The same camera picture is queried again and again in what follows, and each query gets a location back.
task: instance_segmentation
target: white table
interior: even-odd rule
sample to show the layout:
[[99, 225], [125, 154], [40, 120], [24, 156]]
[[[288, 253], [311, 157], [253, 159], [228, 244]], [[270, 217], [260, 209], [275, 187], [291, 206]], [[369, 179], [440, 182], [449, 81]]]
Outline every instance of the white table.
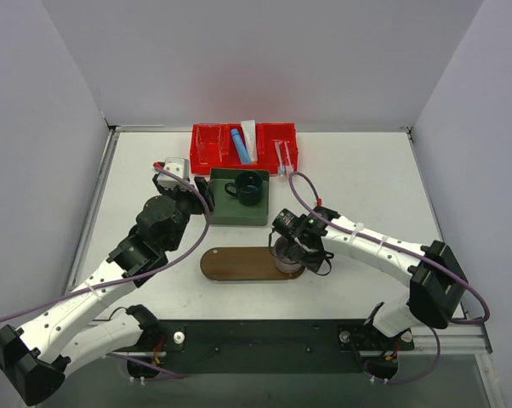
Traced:
[[[187, 158], [190, 141], [190, 132], [119, 134], [79, 282], [127, 235], [145, 201], [157, 194], [151, 164], [168, 156]], [[430, 244], [439, 239], [405, 133], [299, 133], [298, 143], [299, 170], [312, 179], [325, 207], [404, 241]], [[297, 186], [312, 203], [304, 180]], [[203, 276], [199, 262], [209, 248], [267, 245], [269, 225], [284, 207], [298, 215], [304, 212], [287, 180], [272, 178], [268, 227], [211, 226], [184, 262], [154, 276], [111, 309], [142, 303], [159, 319], [179, 320], [361, 319], [377, 303], [392, 301], [406, 290], [376, 269], [339, 257], [327, 277], [306, 271], [291, 281], [218, 283]], [[179, 250], [169, 259], [193, 244], [203, 223], [201, 216], [191, 218]], [[458, 308], [455, 316], [462, 315]]]

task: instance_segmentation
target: white wall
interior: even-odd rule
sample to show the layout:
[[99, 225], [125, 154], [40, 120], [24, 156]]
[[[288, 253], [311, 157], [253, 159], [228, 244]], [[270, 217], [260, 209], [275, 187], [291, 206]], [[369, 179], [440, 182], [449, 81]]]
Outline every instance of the white wall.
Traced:
[[490, 304], [512, 407], [512, 0], [483, 3], [414, 131], [445, 239]]
[[0, 316], [60, 294], [107, 132], [43, 5], [0, 0]]
[[111, 124], [413, 125], [481, 0], [43, 0]]

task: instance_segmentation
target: mug handle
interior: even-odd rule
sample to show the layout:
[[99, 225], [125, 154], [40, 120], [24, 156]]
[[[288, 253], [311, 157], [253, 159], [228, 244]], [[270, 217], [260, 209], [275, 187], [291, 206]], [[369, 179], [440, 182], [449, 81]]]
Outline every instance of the mug handle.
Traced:
[[[233, 187], [235, 189], [235, 191], [228, 190], [229, 187]], [[224, 186], [224, 190], [230, 196], [237, 198], [237, 187], [236, 187], [235, 183], [226, 183], [226, 185]]]

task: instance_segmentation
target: green tray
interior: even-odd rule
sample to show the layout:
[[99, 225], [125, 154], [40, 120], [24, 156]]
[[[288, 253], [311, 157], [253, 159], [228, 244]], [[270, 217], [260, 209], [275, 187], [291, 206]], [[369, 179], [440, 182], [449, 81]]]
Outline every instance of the green tray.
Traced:
[[214, 225], [267, 225], [270, 211], [270, 172], [254, 170], [264, 180], [262, 201], [255, 206], [243, 206], [239, 201], [225, 192], [226, 183], [235, 181], [239, 173], [246, 170], [235, 168], [212, 168], [211, 185], [214, 193], [214, 211], [211, 224]]

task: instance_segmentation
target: screw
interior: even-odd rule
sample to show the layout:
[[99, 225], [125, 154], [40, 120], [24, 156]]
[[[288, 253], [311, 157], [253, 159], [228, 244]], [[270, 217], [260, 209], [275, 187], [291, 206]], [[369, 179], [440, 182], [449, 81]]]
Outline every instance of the screw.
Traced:
[[173, 334], [173, 341], [175, 344], [182, 344], [185, 342], [185, 334], [182, 331], [177, 331]]
[[348, 331], [342, 331], [339, 333], [339, 341], [341, 343], [348, 343], [350, 341], [350, 333]]

